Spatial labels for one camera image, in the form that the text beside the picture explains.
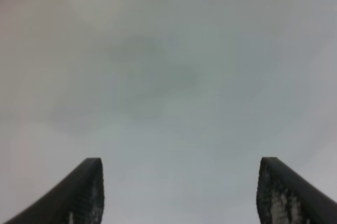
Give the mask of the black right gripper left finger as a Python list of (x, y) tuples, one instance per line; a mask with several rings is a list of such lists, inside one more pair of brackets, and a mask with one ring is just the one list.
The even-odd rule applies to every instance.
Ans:
[(61, 182), (10, 223), (101, 223), (104, 213), (101, 158), (86, 158)]

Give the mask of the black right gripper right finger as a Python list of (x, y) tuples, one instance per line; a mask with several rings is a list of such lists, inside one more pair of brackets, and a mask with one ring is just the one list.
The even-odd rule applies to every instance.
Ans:
[(276, 157), (261, 159), (256, 207), (262, 224), (336, 223), (336, 202)]

